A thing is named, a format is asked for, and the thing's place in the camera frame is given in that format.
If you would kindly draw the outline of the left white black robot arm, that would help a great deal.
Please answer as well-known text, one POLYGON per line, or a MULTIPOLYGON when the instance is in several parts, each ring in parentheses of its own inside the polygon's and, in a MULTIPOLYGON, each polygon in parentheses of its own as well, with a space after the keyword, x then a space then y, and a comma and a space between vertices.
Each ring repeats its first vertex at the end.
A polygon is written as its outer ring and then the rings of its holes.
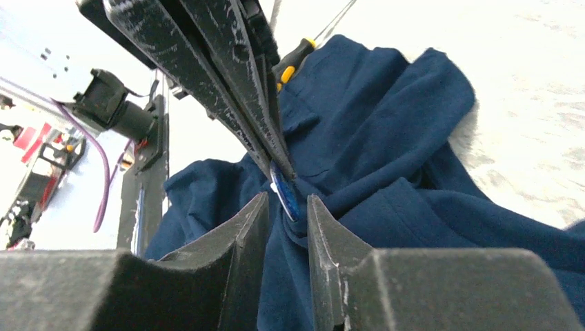
POLYGON ((277 93, 282 60, 258 1, 1 2, 1 91, 54 117, 87 157, 37 141, 32 157, 79 167, 32 238, 40 250, 140 254, 166 211, 171 96, 193 97, 269 179, 293 179, 277 93))

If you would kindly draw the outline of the round blue brooch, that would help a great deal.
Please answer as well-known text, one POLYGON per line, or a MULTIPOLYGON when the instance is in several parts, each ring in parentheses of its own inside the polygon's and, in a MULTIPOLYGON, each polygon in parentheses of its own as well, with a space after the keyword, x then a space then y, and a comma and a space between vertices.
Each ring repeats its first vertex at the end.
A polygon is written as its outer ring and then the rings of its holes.
POLYGON ((297 193, 292 183, 287 180, 278 165, 272 161, 269 167, 272 183, 270 187, 277 194, 284 211, 292 222, 301 218, 301 210, 297 199, 297 193))

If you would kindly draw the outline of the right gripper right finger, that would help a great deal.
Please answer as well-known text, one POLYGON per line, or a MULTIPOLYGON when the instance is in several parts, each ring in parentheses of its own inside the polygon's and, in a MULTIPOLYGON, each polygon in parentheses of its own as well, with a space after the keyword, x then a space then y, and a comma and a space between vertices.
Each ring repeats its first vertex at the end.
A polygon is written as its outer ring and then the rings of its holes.
POLYGON ((551 269, 523 249, 374 248, 307 200, 316 330, 581 330, 551 269))

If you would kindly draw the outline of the navy blue t-shirt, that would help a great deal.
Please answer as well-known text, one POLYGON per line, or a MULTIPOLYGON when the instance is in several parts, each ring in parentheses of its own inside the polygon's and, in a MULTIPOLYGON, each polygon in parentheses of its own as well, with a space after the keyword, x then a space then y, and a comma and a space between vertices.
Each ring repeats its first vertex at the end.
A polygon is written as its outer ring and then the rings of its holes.
MULTIPOLYGON (((284 136, 303 197, 375 248, 523 248, 555 273, 584 324, 584 220, 560 230, 493 203, 448 144, 475 95, 429 48, 409 63, 342 35, 306 58, 279 93, 284 136)), ((159 260, 229 220, 269 180, 249 154, 195 161, 164 187, 170 207, 148 244, 159 260)), ((307 221, 271 193, 258 330, 314 330, 307 221)))

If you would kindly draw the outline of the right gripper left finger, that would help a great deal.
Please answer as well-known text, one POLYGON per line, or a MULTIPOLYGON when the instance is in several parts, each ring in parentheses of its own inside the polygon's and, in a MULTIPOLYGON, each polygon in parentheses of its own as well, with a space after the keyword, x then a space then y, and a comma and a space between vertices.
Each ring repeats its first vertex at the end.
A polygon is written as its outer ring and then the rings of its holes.
POLYGON ((1 253, 2 330, 255 330, 268 194, 146 261, 124 250, 1 253))

